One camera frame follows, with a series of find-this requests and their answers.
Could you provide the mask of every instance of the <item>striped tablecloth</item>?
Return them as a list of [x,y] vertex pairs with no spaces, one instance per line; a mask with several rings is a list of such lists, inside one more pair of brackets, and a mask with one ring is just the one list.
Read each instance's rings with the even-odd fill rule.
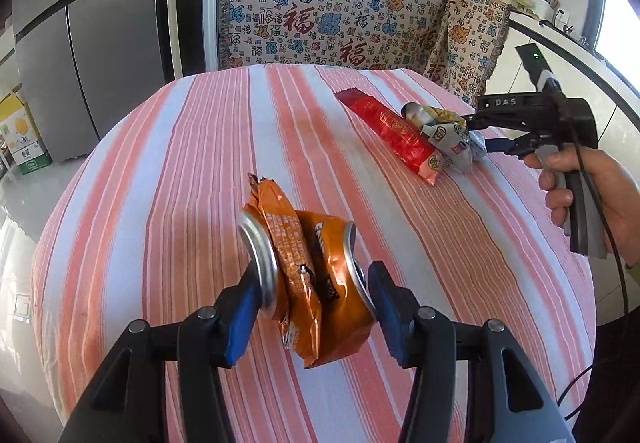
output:
[[[334,99],[347,87],[396,111],[417,101],[471,112],[411,71],[272,64],[173,82],[100,142],[34,257],[34,327],[63,420],[129,321],[180,321],[238,282],[248,172],[275,179],[296,207],[353,219],[361,265],[382,259],[422,304],[465,323],[504,320],[552,394],[591,362],[589,266],[550,222],[537,174],[495,154],[430,187]],[[178,442],[177,373],[167,372]],[[278,443],[394,442],[413,378],[379,327],[357,355],[305,371],[262,318],[245,356],[221,374],[238,441]],[[578,382],[563,412],[586,387]],[[458,373],[453,443],[463,438],[465,391]]]

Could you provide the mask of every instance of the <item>can lid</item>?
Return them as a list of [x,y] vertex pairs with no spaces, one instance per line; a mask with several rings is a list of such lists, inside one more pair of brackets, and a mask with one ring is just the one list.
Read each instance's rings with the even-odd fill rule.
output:
[[268,317],[271,317],[276,309],[276,279],[279,270],[267,225],[261,217],[258,218],[247,210],[240,210],[238,230],[244,247],[255,261],[262,292],[262,309]]
[[369,293],[367,293],[367,283],[364,278],[364,272],[353,256],[353,247],[356,244],[356,224],[352,220],[350,220],[344,228],[343,243],[349,276],[356,286],[358,295],[360,295],[360,298],[366,305],[367,309],[371,315],[373,315],[373,318],[377,318],[376,307],[373,305],[373,301],[371,300]]

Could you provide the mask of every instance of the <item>black handle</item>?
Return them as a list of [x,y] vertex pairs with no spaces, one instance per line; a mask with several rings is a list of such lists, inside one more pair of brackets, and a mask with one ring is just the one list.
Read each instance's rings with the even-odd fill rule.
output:
[[[536,153],[545,165],[545,159],[549,154],[558,152],[556,145],[545,145]],[[587,186],[585,176],[578,171],[555,172],[556,187],[568,188],[574,194],[574,203],[569,207],[569,214],[564,223],[564,235],[569,236],[569,248],[574,253],[581,253],[589,257],[604,259],[607,256],[607,247],[604,242],[604,225],[600,219],[598,208]],[[591,187],[598,190],[590,179]]]

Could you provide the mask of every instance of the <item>yellow box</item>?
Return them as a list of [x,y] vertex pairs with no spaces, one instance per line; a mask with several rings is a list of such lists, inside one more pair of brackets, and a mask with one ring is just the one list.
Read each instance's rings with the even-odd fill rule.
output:
[[0,135],[23,174],[51,163],[29,110],[13,93],[0,102]]

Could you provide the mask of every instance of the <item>das logo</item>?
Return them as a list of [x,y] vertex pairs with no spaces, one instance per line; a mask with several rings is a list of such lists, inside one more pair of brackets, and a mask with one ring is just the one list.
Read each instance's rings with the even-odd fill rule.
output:
[[495,105],[515,105],[516,99],[515,98],[496,98],[494,102],[495,102]]

